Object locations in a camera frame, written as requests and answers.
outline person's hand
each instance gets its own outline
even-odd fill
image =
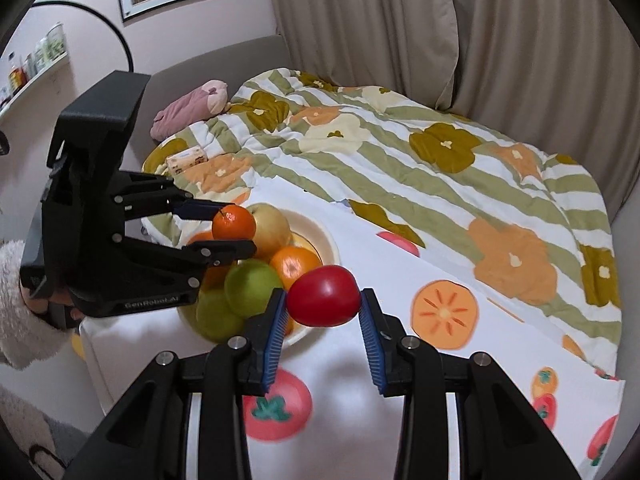
[[[24,301],[24,304],[34,314],[44,314],[49,308],[49,301],[67,306],[74,306],[67,288],[57,290],[48,300],[32,300],[30,298],[31,291],[28,288],[24,288],[22,284],[20,284],[20,292],[22,293],[22,300]],[[84,318],[84,314],[76,308],[72,308],[70,314],[72,319],[75,320]]]

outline fuzzy sleeve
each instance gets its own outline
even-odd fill
[[[0,247],[0,362],[18,369],[52,357],[69,337],[24,304],[18,277],[23,249],[23,242]]]

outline pink plush toy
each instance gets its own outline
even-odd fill
[[[226,83],[208,81],[158,112],[151,127],[151,137],[162,142],[190,124],[215,117],[225,105]]]

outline metal screw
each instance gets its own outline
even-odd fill
[[[174,354],[171,352],[160,352],[157,356],[156,356],[156,363],[158,363],[160,366],[167,366],[168,364],[171,364],[174,360]]]
[[[229,348],[233,348],[234,350],[238,350],[244,348],[246,345],[246,338],[241,335],[233,336],[229,341],[226,342],[229,345]]]
[[[413,350],[420,346],[420,340],[415,335],[406,335],[400,340],[400,344],[407,350]]]
[[[491,364],[492,359],[489,354],[485,354],[484,352],[478,352],[474,355],[474,362],[478,366],[488,366]]]

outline beige curtain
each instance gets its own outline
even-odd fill
[[[294,65],[343,86],[450,106],[458,62],[452,0],[272,0]]]
[[[452,111],[566,153],[610,218],[637,175],[640,49],[608,0],[474,0]]]

